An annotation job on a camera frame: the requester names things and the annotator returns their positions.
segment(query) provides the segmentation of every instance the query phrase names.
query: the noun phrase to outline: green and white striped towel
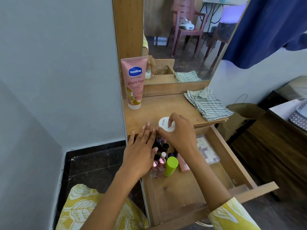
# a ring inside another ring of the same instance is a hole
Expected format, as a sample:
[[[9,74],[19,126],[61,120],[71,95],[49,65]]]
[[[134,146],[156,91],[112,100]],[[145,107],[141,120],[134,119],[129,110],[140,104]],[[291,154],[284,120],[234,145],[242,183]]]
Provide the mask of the green and white striped towel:
[[[207,121],[229,117],[233,114],[232,111],[224,107],[222,102],[212,94],[212,90],[209,87],[199,91],[188,90],[184,93],[184,96]]]
[[[178,82],[201,81],[201,79],[198,78],[195,71],[188,72],[188,73],[175,73],[175,77]]]

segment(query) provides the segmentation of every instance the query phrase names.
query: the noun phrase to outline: curtain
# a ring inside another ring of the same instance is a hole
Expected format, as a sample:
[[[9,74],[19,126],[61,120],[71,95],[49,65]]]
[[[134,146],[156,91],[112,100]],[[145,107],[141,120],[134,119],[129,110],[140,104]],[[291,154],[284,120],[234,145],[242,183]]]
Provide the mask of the curtain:
[[[305,31],[307,0],[251,0],[223,59],[248,69],[283,46],[307,48]]]

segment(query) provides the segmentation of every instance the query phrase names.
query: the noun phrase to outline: clear plastic box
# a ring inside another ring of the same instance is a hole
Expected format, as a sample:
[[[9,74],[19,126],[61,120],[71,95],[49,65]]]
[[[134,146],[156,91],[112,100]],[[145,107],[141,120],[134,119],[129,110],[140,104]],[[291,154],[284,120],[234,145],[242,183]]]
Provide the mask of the clear plastic box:
[[[197,135],[197,147],[199,151],[204,155],[206,162],[211,165],[220,161],[220,158],[215,153],[204,134]]]

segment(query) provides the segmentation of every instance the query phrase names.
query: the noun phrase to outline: chair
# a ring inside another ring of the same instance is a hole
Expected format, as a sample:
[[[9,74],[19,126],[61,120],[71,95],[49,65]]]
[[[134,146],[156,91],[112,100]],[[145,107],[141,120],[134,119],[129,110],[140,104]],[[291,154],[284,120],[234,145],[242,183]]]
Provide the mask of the chair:
[[[173,36],[173,34],[175,33],[174,36],[174,43],[173,43],[173,49],[172,49],[172,57],[174,57],[175,54],[175,50],[178,46],[178,42],[179,39],[182,35],[185,35],[185,44],[184,44],[184,48],[190,38],[191,35],[198,35],[198,40],[195,46],[195,52],[198,50],[199,46],[200,46],[200,39],[202,37],[203,31],[204,31],[204,27],[205,24],[208,20],[208,14],[205,13],[199,13],[195,10],[195,0],[174,0],[174,4],[172,6],[172,13],[173,13],[173,26],[171,27],[171,31],[169,33],[169,37],[167,39],[167,43],[166,46],[169,44],[169,41],[171,39],[171,37]],[[179,28],[179,23],[182,22],[183,19],[187,19],[189,21],[192,20],[193,15],[198,15],[198,16],[202,16],[202,22],[201,22],[201,26],[199,29],[194,28],[193,30],[184,30]]]
[[[221,19],[220,19],[219,24],[217,25],[217,27],[216,27],[216,29],[213,33],[213,36],[212,36],[212,38],[209,42],[209,45],[208,45],[208,49],[207,49],[206,54],[204,56],[204,62],[207,59],[207,57],[210,53],[210,50],[212,49],[212,46],[213,46],[215,41],[217,41],[217,40],[221,41],[221,45],[220,45],[220,48],[219,48],[219,51],[218,51],[216,57],[219,57],[219,55],[221,54],[225,44],[229,43],[230,39],[224,39],[219,35],[219,30],[220,30],[221,24],[238,23],[240,18],[241,18],[243,11],[245,10],[245,7],[246,7],[246,4],[225,6],[223,8]]]

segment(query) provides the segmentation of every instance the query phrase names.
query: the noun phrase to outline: bag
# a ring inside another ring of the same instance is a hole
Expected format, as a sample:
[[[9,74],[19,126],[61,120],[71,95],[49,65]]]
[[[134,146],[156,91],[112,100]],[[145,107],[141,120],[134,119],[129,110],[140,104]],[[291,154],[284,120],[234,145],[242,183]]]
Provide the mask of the bag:
[[[249,128],[266,111],[252,103],[236,103],[227,107],[234,114],[228,117],[226,122],[220,123],[217,127],[225,141],[228,141],[235,133],[241,134]]]
[[[296,126],[307,131],[307,99],[303,101],[298,108],[296,108],[289,120]]]

